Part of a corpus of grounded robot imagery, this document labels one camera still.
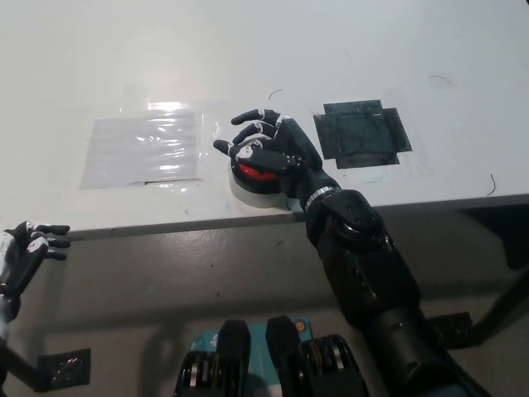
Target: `robotic arm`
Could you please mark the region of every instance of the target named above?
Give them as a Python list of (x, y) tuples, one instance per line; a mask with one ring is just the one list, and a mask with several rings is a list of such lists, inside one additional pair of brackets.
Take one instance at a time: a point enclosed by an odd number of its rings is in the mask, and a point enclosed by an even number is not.
[(65, 236), (68, 226), (35, 225), (23, 222), (0, 232), (0, 395), (7, 373), (25, 382), (33, 390), (49, 388), (51, 375), (31, 367), (7, 346), (8, 324), (17, 318), (21, 295), (45, 259), (64, 261), (66, 255), (50, 249), (67, 248), (70, 243), (46, 236)]
[[(272, 110), (254, 110), (231, 120), (255, 121), (228, 143), (225, 155), (255, 170), (279, 176), (282, 191), (299, 199), (307, 236), (317, 248), (326, 276), (347, 322), (358, 329), (395, 396), (489, 395), (441, 345), (426, 321), (421, 294), (384, 220), (355, 191), (341, 189), (322, 168), (322, 159), (302, 128)], [(242, 142), (254, 134), (262, 146)]]

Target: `white table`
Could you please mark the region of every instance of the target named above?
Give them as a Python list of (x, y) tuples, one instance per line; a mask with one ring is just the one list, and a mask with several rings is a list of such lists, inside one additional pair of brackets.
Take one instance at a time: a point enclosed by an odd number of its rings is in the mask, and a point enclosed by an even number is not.
[[(32, 219), (103, 237), (287, 222), (227, 187), (229, 120), (295, 117), (319, 148), (323, 103), (396, 107), (401, 165), (326, 171), (374, 206), (521, 201), (529, 194), (529, 6), (524, 0), (20, 0), (0, 11), (0, 229)], [(269, 100), (269, 95), (277, 89)], [(186, 103), (199, 180), (80, 189), (95, 120)]]

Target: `robot forearm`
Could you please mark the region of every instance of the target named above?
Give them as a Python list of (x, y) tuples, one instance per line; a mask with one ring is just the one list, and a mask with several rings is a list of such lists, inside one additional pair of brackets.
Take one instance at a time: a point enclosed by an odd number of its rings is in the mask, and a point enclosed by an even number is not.
[(359, 192), (330, 189), (306, 215), (341, 311), (362, 332), (391, 395), (488, 395), (437, 340), (417, 282)]

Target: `gray floor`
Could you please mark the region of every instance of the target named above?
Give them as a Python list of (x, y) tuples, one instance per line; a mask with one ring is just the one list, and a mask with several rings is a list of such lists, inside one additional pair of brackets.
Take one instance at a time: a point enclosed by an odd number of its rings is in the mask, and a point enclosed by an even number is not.
[[(515, 276), (500, 241), (458, 213), (384, 216), (428, 316), (468, 310), (477, 318)], [(76, 242), (67, 262), (39, 270), (10, 345), (33, 362), (92, 349), (91, 384), (50, 397), (162, 397), (172, 395), (180, 361), (201, 331), (226, 318), (307, 315), (314, 335), (348, 340), (372, 395), (386, 395), (304, 233), (303, 224), (289, 224)], [(521, 312), (487, 344), (453, 356), (493, 395), (527, 395), (528, 337)], [(6, 392), (33, 395), (12, 377)]]

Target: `plastic sheet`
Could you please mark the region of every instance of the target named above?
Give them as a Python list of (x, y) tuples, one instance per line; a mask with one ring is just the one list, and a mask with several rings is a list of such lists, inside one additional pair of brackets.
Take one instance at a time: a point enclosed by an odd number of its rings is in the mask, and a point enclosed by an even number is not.
[(177, 102), (149, 103), (135, 117), (97, 120), (81, 189), (196, 179), (198, 130), (195, 112)]

